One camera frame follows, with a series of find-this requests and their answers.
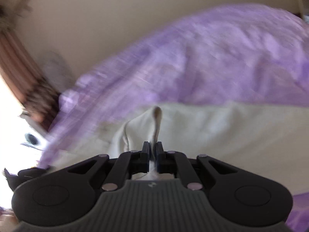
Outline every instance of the purple blanket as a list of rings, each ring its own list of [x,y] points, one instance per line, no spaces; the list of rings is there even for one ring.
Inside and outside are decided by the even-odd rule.
[[[309,193],[294,196],[293,202],[286,224],[295,232],[305,232],[309,228]]]
[[[40,166],[100,122],[143,105],[233,100],[309,106],[308,33],[289,12],[257,4],[183,18],[103,61],[61,96]]]

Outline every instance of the metal pin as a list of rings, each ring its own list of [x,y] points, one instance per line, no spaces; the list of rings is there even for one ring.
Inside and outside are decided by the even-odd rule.
[[[198,183],[198,182],[191,182],[187,185],[187,188],[188,189],[191,189],[191,190],[200,190],[203,188],[203,185]]]
[[[105,191],[114,191],[118,188],[115,183],[106,183],[102,186],[102,189]]]

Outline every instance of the brown curtain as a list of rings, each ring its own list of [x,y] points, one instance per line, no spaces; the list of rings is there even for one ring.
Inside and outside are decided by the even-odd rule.
[[[26,114],[48,130],[59,111],[59,93],[10,30],[0,32],[0,74]]]

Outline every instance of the white cloth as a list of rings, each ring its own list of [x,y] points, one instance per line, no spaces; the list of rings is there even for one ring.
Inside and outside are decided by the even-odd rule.
[[[162,104],[160,108],[158,141],[165,151],[183,152],[188,158],[205,153],[273,179],[292,194],[309,191],[309,108],[233,102],[223,107]],[[60,169],[100,153],[113,158],[140,150],[144,141],[153,142],[158,127],[154,109],[131,116],[121,127],[103,124],[91,138],[62,151],[53,165]],[[152,167],[143,179],[154,178],[158,175]]]

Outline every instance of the beige wall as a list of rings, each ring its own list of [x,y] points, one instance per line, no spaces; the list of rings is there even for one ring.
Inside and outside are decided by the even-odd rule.
[[[31,0],[18,21],[35,59],[56,50],[78,77],[92,65],[174,19],[222,3],[264,3],[299,12],[297,0]]]

